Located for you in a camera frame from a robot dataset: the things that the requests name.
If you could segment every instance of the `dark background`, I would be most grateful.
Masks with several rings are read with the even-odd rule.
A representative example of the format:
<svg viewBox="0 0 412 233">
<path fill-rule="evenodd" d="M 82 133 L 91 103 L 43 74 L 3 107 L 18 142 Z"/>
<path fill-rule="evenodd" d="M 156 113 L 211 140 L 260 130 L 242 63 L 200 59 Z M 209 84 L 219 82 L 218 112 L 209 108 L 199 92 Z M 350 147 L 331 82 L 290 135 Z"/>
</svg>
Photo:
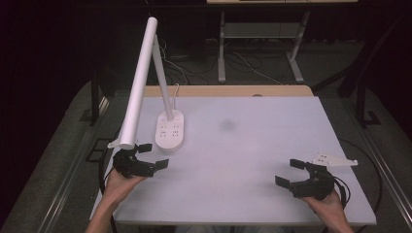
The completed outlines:
<svg viewBox="0 0 412 233">
<path fill-rule="evenodd" d="M 218 37 L 219 11 L 138 11 L 145 1 L 116 2 L 130 8 L 96 10 L 95 1 L 3 0 L 0 2 L 1 148 L 0 226 L 42 156 L 80 88 L 97 74 L 104 94 L 129 88 L 148 13 L 158 34 L 201 57 L 205 38 Z M 205 1 L 149 1 L 154 5 L 202 5 Z M 360 1 L 356 7 L 313 8 L 305 41 L 375 43 L 409 1 Z M 282 10 L 293 17 L 301 10 Z M 257 14 L 265 20 L 270 11 Z M 243 14 L 250 20 L 256 14 Z M 364 77 L 412 138 L 412 13 L 401 19 L 373 57 Z M 130 32 L 130 25 L 135 30 Z"/>
</svg>

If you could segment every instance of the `human hand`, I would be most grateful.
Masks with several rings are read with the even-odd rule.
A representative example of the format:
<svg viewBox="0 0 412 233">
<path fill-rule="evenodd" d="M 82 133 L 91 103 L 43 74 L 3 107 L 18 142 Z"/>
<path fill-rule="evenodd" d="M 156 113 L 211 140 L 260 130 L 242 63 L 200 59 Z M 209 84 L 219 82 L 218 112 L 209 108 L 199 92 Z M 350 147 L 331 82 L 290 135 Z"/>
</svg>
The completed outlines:
<svg viewBox="0 0 412 233">
<path fill-rule="evenodd" d="M 102 199 L 87 226 L 86 233 L 107 232 L 110 218 L 119 203 L 127 197 L 137 183 L 144 179 L 144 177 L 127 179 L 116 169 L 113 169 L 109 174 Z"/>
<path fill-rule="evenodd" d="M 140 183 L 145 179 L 146 178 L 144 177 L 133 177 L 128 179 L 116 169 L 113 169 L 109 174 L 102 201 L 109 201 L 114 205 L 118 205 L 127 197 L 137 183 Z"/>
<path fill-rule="evenodd" d="M 300 199 L 309 205 L 329 231 L 336 233 L 354 232 L 346 219 L 339 195 L 335 190 L 322 201 L 318 201 L 314 197 Z"/>
</svg>

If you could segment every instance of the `black cable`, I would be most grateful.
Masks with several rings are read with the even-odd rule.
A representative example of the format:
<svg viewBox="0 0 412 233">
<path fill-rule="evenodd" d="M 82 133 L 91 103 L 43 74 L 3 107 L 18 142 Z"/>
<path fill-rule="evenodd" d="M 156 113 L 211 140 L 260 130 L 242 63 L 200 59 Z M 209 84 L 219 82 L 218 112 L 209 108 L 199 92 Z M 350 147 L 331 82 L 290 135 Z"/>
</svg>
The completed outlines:
<svg viewBox="0 0 412 233">
<path fill-rule="evenodd" d="M 114 138 L 116 138 L 116 136 L 119 135 L 119 133 L 120 133 L 120 129 L 116 132 Z M 108 151 L 108 148 L 106 147 L 106 148 L 103 150 L 102 156 L 101 156 L 100 159 L 99 159 L 98 179 L 99 179 L 100 192 L 102 193 L 102 195 L 104 194 L 104 191 L 105 191 L 105 189 L 106 189 L 105 181 L 106 181 L 106 178 L 107 178 L 107 177 L 106 177 L 106 178 L 104 177 L 104 163 L 105 163 L 105 160 L 106 160 L 107 151 Z M 113 233 L 118 233 L 118 229 L 116 228 L 115 218 L 114 218 L 113 216 L 110 217 L 110 224 L 111 224 L 111 226 L 112 226 L 112 231 L 113 231 Z"/>
<path fill-rule="evenodd" d="M 333 177 L 334 182 L 339 188 L 340 192 L 340 202 L 342 203 L 342 208 L 345 209 L 346 205 L 348 204 L 349 200 L 351 199 L 351 189 L 349 189 L 349 186 L 344 183 L 341 179 L 337 177 Z"/>
<path fill-rule="evenodd" d="M 379 172 L 378 167 L 376 166 L 376 164 L 375 164 L 375 162 L 373 161 L 372 157 L 370 157 L 370 155 L 369 155 L 366 151 L 364 151 L 362 148 L 360 148 L 358 145 L 355 145 L 355 144 L 353 144 L 353 143 L 351 143 L 351 142 L 349 142 L 349 141 L 347 141 L 347 140 L 344 140 L 344 139 L 338 138 L 338 140 L 341 141 L 341 142 L 344 142 L 344 143 L 346 143 L 346 144 L 348 144 L 348 145 L 350 145 L 350 146 L 352 146 L 352 147 L 354 147 L 354 148 L 356 148 L 356 149 L 359 150 L 363 155 L 365 155 L 365 157 L 371 162 L 371 164 L 372 164 L 372 166 L 373 166 L 373 168 L 374 168 L 374 170 L 375 170 L 375 172 L 376 172 L 376 175 L 377 175 L 377 177 L 378 177 L 378 183 L 379 183 L 379 196 L 378 196 L 378 200 L 376 201 L 375 207 L 373 208 L 373 213 L 376 214 L 376 213 L 378 212 L 378 210 L 379 210 L 380 205 L 381 205 L 382 196 L 383 196 L 383 193 L 382 193 L 382 189 L 383 189 L 382 176 L 381 176 L 381 173 Z M 367 225 L 361 227 L 361 228 L 357 231 L 357 233 L 361 233 L 366 226 L 367 226 Z"/>
<path fill-rule="evenodd" d="M 113 170 L 115 170 L 115 167 L 112 167 L 112 169 L 110 169 L 110 171 L 107 173 L 106 177 L 104 177 L 104 181 L 107 180 L 107 178 L 109 177 L 109 175 L 112 173 Z"/>
</svg>

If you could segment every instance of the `controller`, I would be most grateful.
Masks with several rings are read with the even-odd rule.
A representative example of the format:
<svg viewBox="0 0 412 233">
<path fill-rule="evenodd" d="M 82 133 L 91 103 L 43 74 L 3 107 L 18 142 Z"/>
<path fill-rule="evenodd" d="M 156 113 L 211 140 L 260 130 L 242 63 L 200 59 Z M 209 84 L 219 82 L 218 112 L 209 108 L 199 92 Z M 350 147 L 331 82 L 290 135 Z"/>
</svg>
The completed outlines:
<svg viewBox="0 0 412 233">
<path fill-rule="evenodd" d="M 135 146 L 133 150 L 119 150 L 113 157 L 113 166 L 126 178 L 153 177 L 155 172 L 167 168 L 169 159 L 156 163 L 140 161 L 136 152 L 150 151 L 152 145 Z"/>
<path fill-rule="evenodd" d="M 291 167 L 306 170 L 309 172 L 309 179 L 303 182 L 291 183 L 284 178 L 275 177 L 275 183 L 280 187 L 288 189 L 293 197 L 310 197 L 317 200 L 324 200 L 334 189 L 334 177 L 327 170 L 326 166 L 316 165 L 309 162 L 302 162 L 291 159 Z"/>
</svg>

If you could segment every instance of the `lamp arm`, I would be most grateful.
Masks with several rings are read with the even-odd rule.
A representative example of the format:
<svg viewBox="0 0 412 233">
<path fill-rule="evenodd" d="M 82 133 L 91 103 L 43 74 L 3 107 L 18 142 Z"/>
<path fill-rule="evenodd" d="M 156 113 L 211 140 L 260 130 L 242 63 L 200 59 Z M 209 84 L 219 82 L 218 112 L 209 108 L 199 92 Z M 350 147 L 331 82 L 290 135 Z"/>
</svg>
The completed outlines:
<svg viewBox="0 0 412 233">
<path fill-rule="evenodd" d="M 139 123 L 140 111 L 142 108 L 146 80 L 148 78 L 152 55 L 154 57 L 154 65 L 157 72 L 161 94 L 163 96 L 167 119 L 169 121 L 173 119 L 169 94 L 167 92 L 166 79 L 164 76 L 163 65 L 161 63 L 158 41 L 155 35 L 156 28 L 157 19 L 150 17 L 146 26 L 145 36 L 143 38 L 142 48 L 140 50 L 139 60 L 137 62 L 123 125 L 121 127 L 119 137 L 108 145 L 108 148 L 110 149 L 120 147 L 124 150 L 132 150 L 136 144 L 137 126 Z"/>
</svg>

